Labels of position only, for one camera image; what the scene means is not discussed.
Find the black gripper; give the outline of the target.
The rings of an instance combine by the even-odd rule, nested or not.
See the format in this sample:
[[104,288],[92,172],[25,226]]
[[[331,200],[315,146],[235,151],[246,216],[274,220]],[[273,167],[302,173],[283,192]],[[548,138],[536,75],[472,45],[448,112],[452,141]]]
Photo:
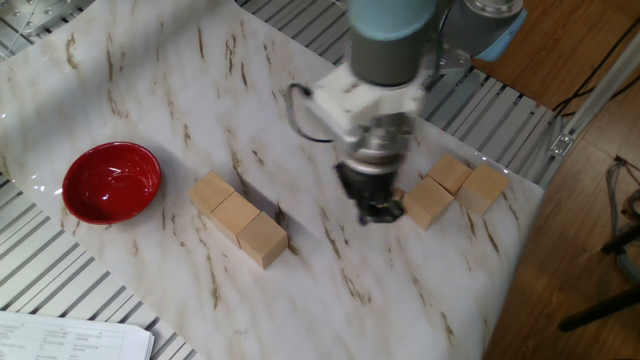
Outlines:
[[402,202],[394,198],[396,171],[367,174],[346,162],[338,163],[335,171],[348,198],[356,202],[361,226],[393,223],[405,214]]

